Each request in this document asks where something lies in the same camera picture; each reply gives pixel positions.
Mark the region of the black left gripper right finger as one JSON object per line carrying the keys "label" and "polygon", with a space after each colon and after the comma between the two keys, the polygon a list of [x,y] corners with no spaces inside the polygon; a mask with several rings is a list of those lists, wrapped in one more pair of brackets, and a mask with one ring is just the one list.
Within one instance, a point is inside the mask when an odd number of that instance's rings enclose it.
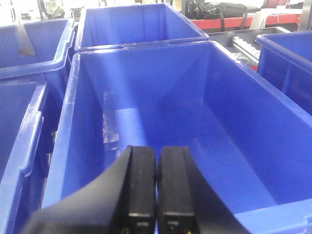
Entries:
{"label": "black left gripper right finger", "polygon": [[157,169],[160,234],[247,234],[206,181],[188,147],[166,146]]}

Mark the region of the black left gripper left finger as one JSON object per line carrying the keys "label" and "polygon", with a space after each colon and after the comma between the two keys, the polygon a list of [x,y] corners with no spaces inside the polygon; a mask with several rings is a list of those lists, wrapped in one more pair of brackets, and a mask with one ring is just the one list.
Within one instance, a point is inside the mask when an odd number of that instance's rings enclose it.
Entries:
{"label": "black left gripper left finger", "polygon": [[155,222],[155,152],[129,145],[89,184],[34,212],[22,233],[152,234]]}

